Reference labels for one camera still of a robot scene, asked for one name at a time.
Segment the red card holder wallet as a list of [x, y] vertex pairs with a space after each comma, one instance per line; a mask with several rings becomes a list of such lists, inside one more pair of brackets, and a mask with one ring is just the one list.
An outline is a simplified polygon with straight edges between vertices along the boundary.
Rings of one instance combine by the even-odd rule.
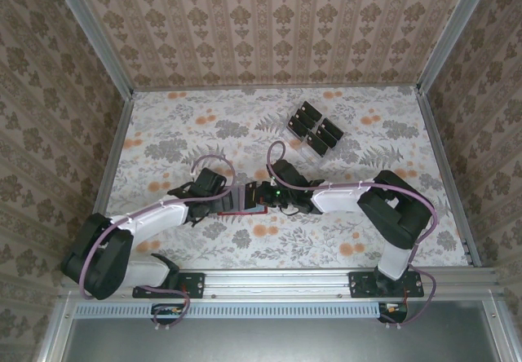
[[243, 186], [234, 186], [234, 188], [239, 188], [239, 197], [232, 197], [232, 203], [236, 204], [238, 206], [238, 211], [235, 213], [229, 213], [228, 211], [224, 212], [218, 212], [218, 215], [220, 216], [233, 216], [233, 215], [257, 215], [257, 214], [266, 214], [268, 211], [261, 211], [259, 210], [259, 207], [252, 210], [245, 210], [244, 209], [244, 195], [245, 195], [245, 188]]

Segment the clear acrylic card rack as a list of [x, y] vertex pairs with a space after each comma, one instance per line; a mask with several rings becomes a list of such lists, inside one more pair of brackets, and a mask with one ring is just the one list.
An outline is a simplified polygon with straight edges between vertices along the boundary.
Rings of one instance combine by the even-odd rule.
[[295, 115], [295, 113], [297, 112], [298, 109], [301, 110], [301, 106], [302, 106], [302, 103], [300, 104], [297, 104], [295, 106], [294, 109], [291, 110], [291, 114], [285, 119], [285, 124], [284, 124], [284, 128], [283, 128], [283, 131], [282, 131], [282, 136], [283, 138], [285, 139], [285, 141], [294, 149], [298, 152], [298, 154], [306, 161], [308, 162], [309, 164], [311, 165], [314, 165], [314, 166], [320, 166], [321, 164], [324, 164], [325, 162], [327, 161], [330, 161], [333, 159], [333, 156], [340, 150], [341, 148], [341, 143], [342, 143], [342, 140], [345, 139], [345, 137], [347, 136], [345, 134], [345, 130], [336, 122], [336, 121], [333, 121], [329, 115], [327, 115], [325, 113], [325, 109], [322, 108], [322, 107], [317, 107], [315, 104], [311, 104], [309, 101], [308, 103], [310, 103], [312, 106], [314, 106], [317, 110], [319, 110], [321, 113], [322, 113], [322, 118], [319, 120], [319, 121], [316, 121], [316, 124], [315, 126], [313, 127], [312, 130], [309, 130], [309, 132], [312, 132], [314, 134], [316, 134], [316, 129], [321, 126], [321, 123], [323, 121], [323, 119], [325, 117], [327, 117], [328, 119], [330, 119], [335, 125], [337, 125], [343, 132], [344, 132], [344, 135], [343, 137], [338, 140], [337, 142], [337, 145], [334, 147], [334, 148], [330, 148], [328, 150], [328, 152], [326, 153], [326, 155], [324, 157], [319, 157], [308, 145], [307, 145], [307, 136], [300, 140], [300, 139], [297, 139], [295, 138], [286, 128], [286, 125], [287, 123], [289, 122], [289, 119]]

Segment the floral patterned table cover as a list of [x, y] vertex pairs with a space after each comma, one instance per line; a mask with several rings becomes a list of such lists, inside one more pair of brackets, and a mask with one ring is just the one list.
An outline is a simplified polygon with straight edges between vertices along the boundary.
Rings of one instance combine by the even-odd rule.
[[[347, 135], [314, 166], [283, 138], [303, 101], [325, 109]], [[356, 183], [391, 170], [436, 208], [436, 230], [419, 246], [418, 267], [464, 267], [468, 259], [411, 86], [142, 92], [117, 166], [107, 212], [134, 212], [190, 180], [193, 163], [239, 184], [265, 180], [267, 159], [284, 157], [307, 179]], [[384, 240], [363, 214], [211, 215], [171, 227], [134, 249], [184, 269], [374, 267]]]

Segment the grey metal sheet panel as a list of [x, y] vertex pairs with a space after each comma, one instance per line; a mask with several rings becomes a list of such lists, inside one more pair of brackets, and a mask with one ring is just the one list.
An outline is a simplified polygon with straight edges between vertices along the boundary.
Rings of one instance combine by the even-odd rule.
[[79, 320], [63, 362], [500, 362], [480, 320], [402, 329], [373, 320]]

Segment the aluminium mounting rail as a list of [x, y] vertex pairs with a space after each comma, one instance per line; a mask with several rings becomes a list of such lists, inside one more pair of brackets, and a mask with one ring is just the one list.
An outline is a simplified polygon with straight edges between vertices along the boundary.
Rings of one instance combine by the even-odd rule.
[[[205, 288], [200, 299], [217, 301], [329, 301], [360, 299], [395, 301], [401, 298], [352, 298], [350, 272], [372, 272], [367, 268], [290, 269], [290, 270], [195, 270], [205, 274]], [[424, 289], [424, 301], [435, 288], [436, 301], [470, 301], [487, 299], [490, 294], [502, 297], [504, 292], [491, 268], [429, 267], [418, 272]]]

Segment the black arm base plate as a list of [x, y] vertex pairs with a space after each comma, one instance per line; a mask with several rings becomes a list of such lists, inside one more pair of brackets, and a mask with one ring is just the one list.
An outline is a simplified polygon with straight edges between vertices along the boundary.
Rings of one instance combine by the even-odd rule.
[[356, 271], [348, 274], [352, 298], [421, 298], [424, 289], [421, 276], [407, 271], [399, 280], [391, 280], [378, 271]]
[[[205, 274], [202, 272], [178, 272], [168, 277], [156, 289], [178, 290], [186, 293], [190, 298], [202, 298], [205, 288]], [[179, 298], [179, 295], [159, 293], [157, 291], [149, 291], [143, 287], [134, 287], [132, 291], [133, 298]]]

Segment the aluminium table side rail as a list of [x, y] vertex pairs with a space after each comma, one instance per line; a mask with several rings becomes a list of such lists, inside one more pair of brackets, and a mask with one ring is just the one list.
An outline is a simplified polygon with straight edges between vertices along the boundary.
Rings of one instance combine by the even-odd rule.
[[431, 141], [431, 146], [435, 155], [435, 159], [440, 171], [440, 176], [445, 187], [448, 197], [448, 203], [453, 213], [453, 219], [456, 228], [460, 233], [462, 245], [465, 248], [468, 262], [473, 267], [482, 267], [483, 263], [480, 259], [476, 243], [467, 220], [465, 210], [463, 208], [458, 189], [453, 179], [453, 174], [445, 153], [445, 148], [440, 137], [440, 133], [436, 126], [436, 120], [433, 116], [429, 100], [425, 93], [414, 87], [418, 105], [422, 114], [422, 118], [427, 129], [427, 134]]
[[123, 104], [122, 114], [120, 116], [117, 130], [114, 135], [113, 144], [108, 155], [107, 164], [105, 166], [104, 175], [101, 180], [100, 189], [98, 191], [95, 204], [93, 207], [94, 213], [104, 214], [108, 208], [113, 182], [117, 173], [117, 166], [120, 160], [126, 133], [131, 123], [131, 115], [134, 108], [134, 100], [127, 99]]

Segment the aluminium lower frame bar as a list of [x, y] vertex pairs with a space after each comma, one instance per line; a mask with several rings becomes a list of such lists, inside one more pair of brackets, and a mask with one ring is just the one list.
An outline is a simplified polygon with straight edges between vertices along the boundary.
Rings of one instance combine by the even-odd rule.
[[59, 298], [49, 319], [37, 362], [61, 362], [73, 325], [76, 302], [69, 295]]
[[522, 362], [522, 343], [506, 303], [490, 294], [483, 308], [500, 362]]

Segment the aluminium frame post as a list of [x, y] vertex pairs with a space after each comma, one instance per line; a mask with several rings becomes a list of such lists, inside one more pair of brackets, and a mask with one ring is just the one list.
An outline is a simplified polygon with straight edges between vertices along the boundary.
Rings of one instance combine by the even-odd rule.
[[124, 101], [132, 98], [133, 86], [124, 72], [115, 50], [104, 34], [101, 20], [95, 18], [87, 0], [65, 0], [84, 34], [93, 46], [113, 84]]
[[433, 85], [479, 2], [480, 0], [458, 0], [418, 79], [417, 88], [421, 94], [426, 94]]

